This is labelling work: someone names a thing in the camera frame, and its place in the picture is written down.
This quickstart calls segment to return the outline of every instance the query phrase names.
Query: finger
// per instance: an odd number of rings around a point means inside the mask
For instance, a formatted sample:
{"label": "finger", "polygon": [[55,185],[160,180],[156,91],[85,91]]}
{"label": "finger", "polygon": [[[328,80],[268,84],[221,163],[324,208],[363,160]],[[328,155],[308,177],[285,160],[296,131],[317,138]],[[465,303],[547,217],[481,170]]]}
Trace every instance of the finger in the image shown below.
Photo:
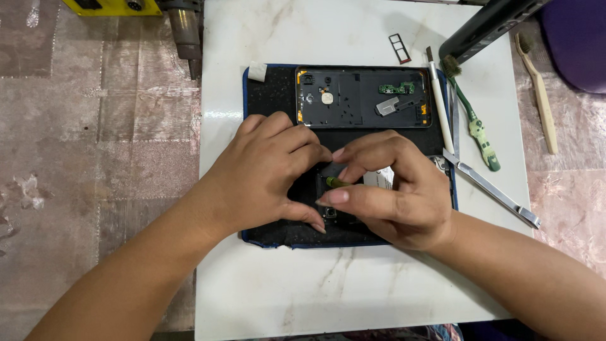
{"label": "finger", "polygon": [[389,166],[394,173],[409,182],[419,181],[435,168],[410,140],[393,137],[358,150],[349,159],[347,171],[340,179],[354,183],[366,172]]}
{"label": "finger", "polygon": [[265,121],[267,117],[263,115],[249,115],[246,120],[240,124],[238,127],[238,131],[236,131],[236,136],[238,135],[246,135],[259,127],[259,125]]}
{"label": "finger", "polygon": [[333,156],[330,150],[319,143],[307,144],[294,152],[292,157],[292,172],[297,176],[309,171],[318,162],[330,162]]}
{"label": "finger", "polygon": [[302,124],[288,128],[273,138],[280,146],[285,147],[289,153],[301,148],[302,146],[305,146],[306,144],[320,144],[320,140],[316,134]]}
{"label": "finger", "polygon": [[316,229],[316,231],[326,234],[326,230],[324,229],[324,220],[322,217],[320,217],[320,213],[306,204],[289,200],[284,207],[281,218],[294,221],[303,221],[304,223],[310,224],[314,229]]}
{"label": "finger", "polygon": [[385,141],[392,137],[401,137],[402,135],[398,134],[395,130],[385,130],[379,133],[372,133],[368,135],[364,135],[363,137],[357,138],[352,142],[349,142],[345,147],[337,150],[333,154],[333,159],[338,163],[347,163],[347,161],[351,158],[352,155],[357,153],[360,149],[363,149],[372,144]]}
{"label": "finger", "polygon": [[316,204],[357,217],[370,217],[420,225],[427,220],[425,201],[416,194],[358,184],[326,192]]}
{"label": "finger", "polygon": [[398,239],[398,230],[389,220],[359,217],[361,222],[366,224],[368,228],[379,237],[394,243]]}
{"label": "finger", "polygon": [[273,137],[292,126],[293,122],[285,112],[276,111],[261,123],[257,131],[263,137]]}

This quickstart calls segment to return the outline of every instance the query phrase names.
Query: right hand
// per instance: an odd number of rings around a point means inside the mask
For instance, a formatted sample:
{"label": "right hand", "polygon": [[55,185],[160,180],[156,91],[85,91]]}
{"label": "right hand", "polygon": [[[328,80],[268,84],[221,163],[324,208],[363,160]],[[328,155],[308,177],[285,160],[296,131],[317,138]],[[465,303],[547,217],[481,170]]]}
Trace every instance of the right hand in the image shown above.
{"label": "right hand", "polygon": [[333,154],[347,164],[339,179],[354,183],[391,167],[393,190],[363,184],[326,192],[317,202],[357,216],[396,246],[429,250],[454,239],[450,183],[410,140],[393,130],[358,138]]}

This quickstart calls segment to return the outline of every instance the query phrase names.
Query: black repair mat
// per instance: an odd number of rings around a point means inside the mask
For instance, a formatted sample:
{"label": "black repair mat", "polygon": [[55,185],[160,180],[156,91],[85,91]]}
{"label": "black repair mat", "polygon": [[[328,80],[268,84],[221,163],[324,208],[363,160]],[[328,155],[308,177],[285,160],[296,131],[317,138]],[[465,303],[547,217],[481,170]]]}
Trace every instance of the black repair mat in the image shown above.
{"label": "black repair mat", "polygon": [[[246,79],[246,108],[245,115],[269,116],[276,111],[284,111],[296,125],[296,84],[295,66],[267,67],[265,82]],[[438,115],[431,111],[432,124],[428,128],[396,129],[410,139],[425,155],[442,155],[444,140],[438,122]],[[344,147],[347,143],[364,135],[380,132],[384,129],[316,129],[314,132],[320,143],[332,152]],[[316,174],[325,165],[317,165],[295,181],[288,191],[291,200],[299,201],[317,208],[315,201]],[[370,232],[361,222],[339,225],[327,225],[327,233],[321,234],[309,225],[300,221],[279,220],[258,228],[246,230],[245,239],[263,246],[296,246],[329,247],[376,245],[387,243],[385,240]]]}

